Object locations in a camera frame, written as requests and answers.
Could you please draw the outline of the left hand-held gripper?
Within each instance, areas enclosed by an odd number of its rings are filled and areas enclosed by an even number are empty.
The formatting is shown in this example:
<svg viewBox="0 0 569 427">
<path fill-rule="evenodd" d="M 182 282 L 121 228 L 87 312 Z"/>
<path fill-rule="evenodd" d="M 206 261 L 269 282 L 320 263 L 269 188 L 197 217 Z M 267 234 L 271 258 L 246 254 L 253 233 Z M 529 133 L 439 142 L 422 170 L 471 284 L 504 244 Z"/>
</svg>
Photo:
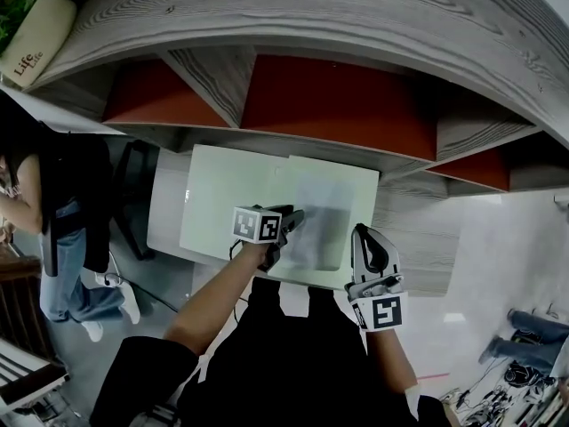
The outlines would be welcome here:
<svg viewBox="0 0 569 427">
<path fill-rule="evenodd" d="M 304 221 L 303 210 L 293 205 L 261 207 L 236 206 L 233 212 L 232 249 L 239 244 L 268 245 L 263 263 L 258 270 L 268 273 L 279 261 L 281 249 L 287 245 L 287 235 Z"/>
</svg>

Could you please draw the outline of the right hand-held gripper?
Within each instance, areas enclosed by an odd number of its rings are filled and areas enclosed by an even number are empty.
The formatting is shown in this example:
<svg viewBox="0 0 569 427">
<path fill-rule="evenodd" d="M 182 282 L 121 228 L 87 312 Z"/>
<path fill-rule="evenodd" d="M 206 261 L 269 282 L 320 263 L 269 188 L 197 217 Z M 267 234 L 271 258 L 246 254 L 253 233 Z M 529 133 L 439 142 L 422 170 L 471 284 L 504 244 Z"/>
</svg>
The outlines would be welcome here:
<svg viewBox="0 0 569 427">
<path fill-rule="evenodd" d="M 351 267 L 353 282 L 345 285 L 345 291 L 360 328 L 401 327 L 407 316 L 408 293 L 402 286 L 404 277 L 397 275 L 401 264 L 396 247 L 379 231 L 358 223 L 351 234 Z M 365 282 L 368 270 L 380 278 Z"/>
</svg>

